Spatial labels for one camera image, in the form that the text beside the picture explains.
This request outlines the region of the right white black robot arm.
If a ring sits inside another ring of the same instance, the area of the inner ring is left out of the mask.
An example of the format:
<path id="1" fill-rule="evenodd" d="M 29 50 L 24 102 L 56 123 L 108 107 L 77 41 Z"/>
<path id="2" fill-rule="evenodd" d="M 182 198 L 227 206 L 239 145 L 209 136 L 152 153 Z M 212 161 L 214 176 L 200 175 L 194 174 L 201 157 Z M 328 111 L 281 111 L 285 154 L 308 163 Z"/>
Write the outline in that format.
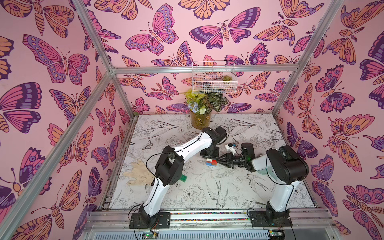
<path id="1" fill-rule="evenodd" d="M 264 155 L 256 156 L 251 143 L 241 144 L 241 154 L 237 155 L 231 147 L 226 146 L 227 153 L 215 161 L 227 168 L 245 168 L 249 172 L 266 171 L 276 189 L 266 205 L 266 220 L 279 220 L 289 216 L 289 201 L 294 190 L 309 174 L 307 163 L 291 147 L 282 146 L 269 149 Z"/>

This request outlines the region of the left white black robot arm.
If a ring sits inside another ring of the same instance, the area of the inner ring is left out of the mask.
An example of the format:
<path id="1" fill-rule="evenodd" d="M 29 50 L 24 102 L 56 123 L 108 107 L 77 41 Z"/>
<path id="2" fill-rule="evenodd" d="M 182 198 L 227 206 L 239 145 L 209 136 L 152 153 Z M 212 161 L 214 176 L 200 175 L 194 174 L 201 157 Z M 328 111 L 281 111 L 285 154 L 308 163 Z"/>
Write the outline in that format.
<path id="1" fill-rule="evenodd" d="M 215 129 L 204 128 L 192 140 L 177 146 L 166 146 L 159 154 L 156 165 L 153 187 L 148 199 L 140 206 L 139 213 L 145 218 L 151 218 L 160 212 L 161 204 L 169 188 L 182 176 L 184 164 L 196 154 L 205 159 L 216 159 L 219 157 L 220 148 L 227 139 L 226 130 L 219 126 Z"/>

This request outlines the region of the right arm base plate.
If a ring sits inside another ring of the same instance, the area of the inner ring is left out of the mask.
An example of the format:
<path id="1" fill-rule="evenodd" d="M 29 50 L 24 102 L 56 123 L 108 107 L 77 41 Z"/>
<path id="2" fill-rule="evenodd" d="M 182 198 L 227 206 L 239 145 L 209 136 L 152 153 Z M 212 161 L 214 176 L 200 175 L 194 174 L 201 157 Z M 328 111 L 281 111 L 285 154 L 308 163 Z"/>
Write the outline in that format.
<path id="1" fill-rule="evenodd" d="M 252 227 L 292 227 L 292 221 L 289 211 L 271 212 L 266 211 L 250 211 L 248 212 L 251 219 Z"/>

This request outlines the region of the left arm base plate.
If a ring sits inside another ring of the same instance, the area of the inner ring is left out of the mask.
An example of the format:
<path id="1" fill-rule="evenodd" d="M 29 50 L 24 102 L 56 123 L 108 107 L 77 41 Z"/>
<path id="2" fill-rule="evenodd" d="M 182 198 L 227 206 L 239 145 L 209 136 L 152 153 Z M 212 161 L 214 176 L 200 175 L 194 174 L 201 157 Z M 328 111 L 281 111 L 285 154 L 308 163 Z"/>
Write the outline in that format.
<path id="1" fill-rule="evenodd" d="M 170 212 L 159 212 L 152 217 L 146 213 L 134 213 L 131 216 L 129 229 L 168 229 L 170 223 Z"/>

